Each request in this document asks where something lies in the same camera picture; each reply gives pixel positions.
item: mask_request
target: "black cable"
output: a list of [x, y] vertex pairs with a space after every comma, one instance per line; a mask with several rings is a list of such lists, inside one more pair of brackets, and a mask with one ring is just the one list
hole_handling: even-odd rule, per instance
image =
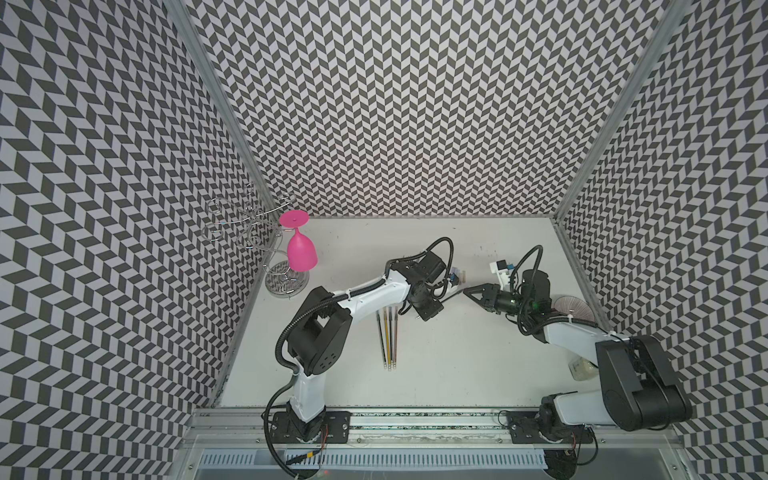
[[314, 476], [319, 470], [309, 470], [309, 471], [304, 470], [301, 472], [292, 470], [288, 465], [286, 465], [283, 459], [277, 454], [277, 450], [275, 450], [275, 446], [272, 445], [272, 435], [270, 435], [270, 409], [272, 409], [272, 405], [275, 403], [275, 400], [277, 400], [277, 397], [281, 396], [284, 392], [287, 392], [288, 389], [290, 389], [293, 386], [295, 381], [296, 381], [296, 376], [295, 375], [291, 376], [290, 382], [286, 383], [283, 387], [277, 390], [274, 395], [272, 395], [272, 398], [270, 399], [270, 401], [266, 403], [266, 408], [264, 409], [264, 412], [261, 414], [261, 418], [263, 420], [263, 425], [264, 425], [264, 436], [266, 437], [266, 447], [270, 450], [270, 455], [272, 455], [272, 458], [274, 458], [278, 466], [291, 477], [306, 480], [307, 478]]
[[[536, 252], [536, 261], [533, 264], [533, 273], [531, 274], [531, 283], [534, 282], [536, 278], [536, 273], [538, 272], [538, 266], [541, 263], [541, 256], [544, 255], [544, 247], [541, 245], [537, 245], [533, 248], [531, 248], [528, 253], [526, 253], [522, 259], [515, 265], [515, 267], [512, 269], [512, 273], [510, 273], [510, 276], [516, 275], [518, 271], [520, 270], [520, 266], [530, 257], [534, 252]], [[525, 294], [523, 295], [522, 303], [520, 304], [520, 310], [518, 311], [518, 329], [520, 330], [520, 333], [522, 333], [525, 336], [533, 335], [533, 329], [535, 328], [535, 324], [533, 319], [531, 319], [530, 314], [528, 313], [528, 301], [531, 299], [531, 291], [533, 290], [533, 286], [531, 288], [526, 289]]]
[[[448, 237], [440, 237], [434, 242], [432, 242], [432, 244], [426, 249], [427, 252], [431, 252], [433, 248], [437, 247], [442, 242], [448, 243], [448, 249], [449, 249], [448, 263], [445, 266], [445, 275], [442, 281], [430, 287], [430, 290], [432, 291], [432, 298], [435, 300], [440, 300], [448, 292], [448, 284], [450, 283], [449, 277], [451, 276], [451, 266], [453, 264], [453, 240], [451, 240]], [[442, 292], [439, 295], [435, 295], [434, 291], [440, 288], [441, 286], [442, 286]]]
[[391, 260], [387, 260], [384, 264], [384, 277], [389, 276], [389, 268], [392, 266], [394, 262], [409, 262], [411, 260], [417, 260], [427, 254], [427, 251], [424, 250], [421, 253], [417, 253], [416, 255], [411, 255], [410, 257], [400, 257], [400, 258], [393, 258]]
[[587, 430], [589, 430], [590, 434], [592, 435], [592, 438], [594, 439], [594, 454], [592, 455], [592, 458], [587, 460], [584, 463], [579, 463], [578, 457], [581, 455], [581, 438], [584, 437], [584, 427], [581, 429], [581, 435], [579, 437], [579, 444], [578, 444], [578, 454], [576, 454], [576, 465], [583, 467], [584, 465], [589, 465], [598, 457], [598, 436], [594, 434], [594, 430], [592, 427], [587, 427]]
[[509, 425], [504, 425], [502, 423], [502, 413], [509, 413], [509, 410], [499, 410], [498, 413], [496, 414], [496, 423], [508, 429]]
[[400, 310], [397, 311], [398, 315], [405, 315], [408, 312], [408, 310], [410, 310], [411, 307], [413, 306], [412, 303], [408, 303], [408, 308], [406, 308], [406, 303], [408, 303], [408, 300], [402, 301], [402, 306], [400, 307]]

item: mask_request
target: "black mounting plate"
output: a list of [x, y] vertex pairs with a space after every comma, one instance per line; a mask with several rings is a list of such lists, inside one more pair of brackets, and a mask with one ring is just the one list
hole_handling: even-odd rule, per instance
[[[270, 430], [272, 443], [320, 443], [320, 436], [311, 442], [302, 442], [301, 434], [288, 418], [288, 412], [275, 412], [272, 415], [272, 425], [277, 428]], [[325, 421], [320, 425], [320, 431], [325, 432], [328, 427], [326, 443], [346, 443], [349, 438], [350, 412], [331, 411], [326, 412]]]
[[[536, 422], [537, 414], [537, 412], [507, 412], [507, 429], [512, 437], [512, 443], [552, 444], [539, 435], [538, 422]], [[575, 435], [577, 442], [579, 439], [582, 439], [582, 443], [592, 442], [592, 437], [588, 432], [587, 435], [584, 435], [583, 425], [573, 425], [570, 430]]]

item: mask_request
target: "aluminum frame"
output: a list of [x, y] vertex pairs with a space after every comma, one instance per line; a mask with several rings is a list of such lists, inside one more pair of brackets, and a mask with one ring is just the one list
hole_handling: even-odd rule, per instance
[[[349, 449], [541, 449], [543, 446], [512, 443], [499, 413], [503, 410], [535, 412], [532, 408], [344, 408], [352, 413], [349, 441], [328, 445]], [[171, 480], [193, 480], [205, 449], [266, 449], [264, 409], [196, 409], [189, 429], [178, 446]], [[618, 427], [594, 428], [601, 449], [658, 449], [672, 480], [696, 480], [683, 445], [672, 429], [660, 432], [625, 432]], [[570, 444], [550, 444], [546, 449], [569, 449]]]

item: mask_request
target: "black and white pattern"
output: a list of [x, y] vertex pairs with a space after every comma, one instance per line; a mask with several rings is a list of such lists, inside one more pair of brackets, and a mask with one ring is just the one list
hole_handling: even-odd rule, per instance
[[204, 205], [250, 180], [159, 0], [0, 2], [0, 45], [0, 478], [163, 473], [259, 265]]
[[662, 339], [704, 478], [768, 478], [765, 2], [694, 2], [568, 231], [619, 329]]
[[552, 212], [667, 0], [187, 0], [272, 193], [312, 215]]

